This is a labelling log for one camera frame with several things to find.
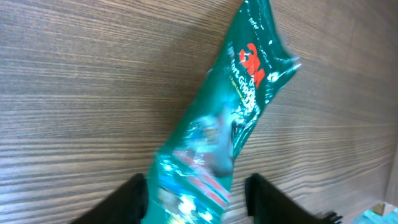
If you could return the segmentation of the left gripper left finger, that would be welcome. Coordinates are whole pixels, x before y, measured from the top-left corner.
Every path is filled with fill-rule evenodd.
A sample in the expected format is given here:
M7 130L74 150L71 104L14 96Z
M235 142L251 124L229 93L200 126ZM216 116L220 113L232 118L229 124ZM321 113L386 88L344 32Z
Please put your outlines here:
M140 224L148 205L147 181L138 173L72 224Z

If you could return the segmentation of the green 3M glove packet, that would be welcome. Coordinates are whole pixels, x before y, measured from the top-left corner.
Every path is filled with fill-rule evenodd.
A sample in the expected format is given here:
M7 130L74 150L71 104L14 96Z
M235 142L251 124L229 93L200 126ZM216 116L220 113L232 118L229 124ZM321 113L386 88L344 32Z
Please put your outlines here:
M195 99L155 154L144 223L219 223L234 163L266 106L299 63L266 0L244 1Z

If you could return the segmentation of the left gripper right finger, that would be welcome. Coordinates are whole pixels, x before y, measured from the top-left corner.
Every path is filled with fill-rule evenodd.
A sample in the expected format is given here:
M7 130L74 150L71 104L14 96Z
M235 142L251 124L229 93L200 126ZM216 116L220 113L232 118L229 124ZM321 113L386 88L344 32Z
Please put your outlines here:
M312 215L258 173L245 179L244 193L248 216L255 224L338 224L343 220L334 211Z

